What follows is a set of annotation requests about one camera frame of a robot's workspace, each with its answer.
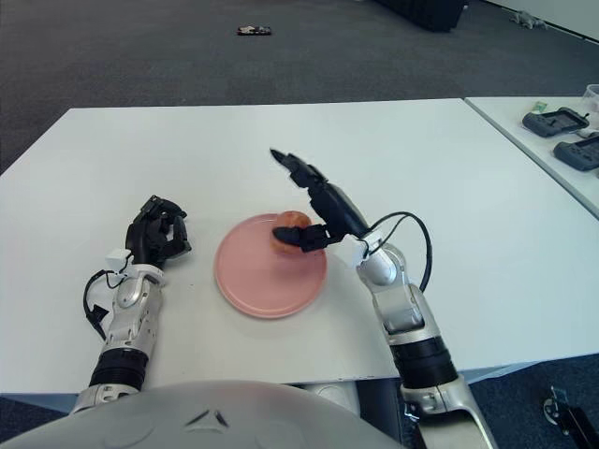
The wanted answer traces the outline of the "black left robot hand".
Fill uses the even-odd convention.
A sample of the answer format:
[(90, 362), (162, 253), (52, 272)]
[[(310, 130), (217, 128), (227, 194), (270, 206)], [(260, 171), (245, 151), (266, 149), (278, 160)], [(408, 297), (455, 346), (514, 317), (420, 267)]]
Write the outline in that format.
[(189, 253), (186, 216), (176, 203), (151, 196), (127, 228), (125, 248), (131, 252), (133, 264), (162, 269), (168, 260)]

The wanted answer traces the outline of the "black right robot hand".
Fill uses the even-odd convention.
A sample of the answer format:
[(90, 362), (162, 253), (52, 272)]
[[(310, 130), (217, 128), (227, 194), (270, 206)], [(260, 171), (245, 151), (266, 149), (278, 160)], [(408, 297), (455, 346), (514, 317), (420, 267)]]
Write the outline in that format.
[(339, 243), (345, 236), (363, 238), (369, 233), (366, 220), (350, 198), (316, 167), (292, 153), (270, 149), (270, 154), (289, 171), (290, 179), (299, 188), (307, 190), (312, 209), (324, 221), (323, 224), (306, 227), (299, 224), (276, 225), (272, 236), (277, 241), (309, 253)]

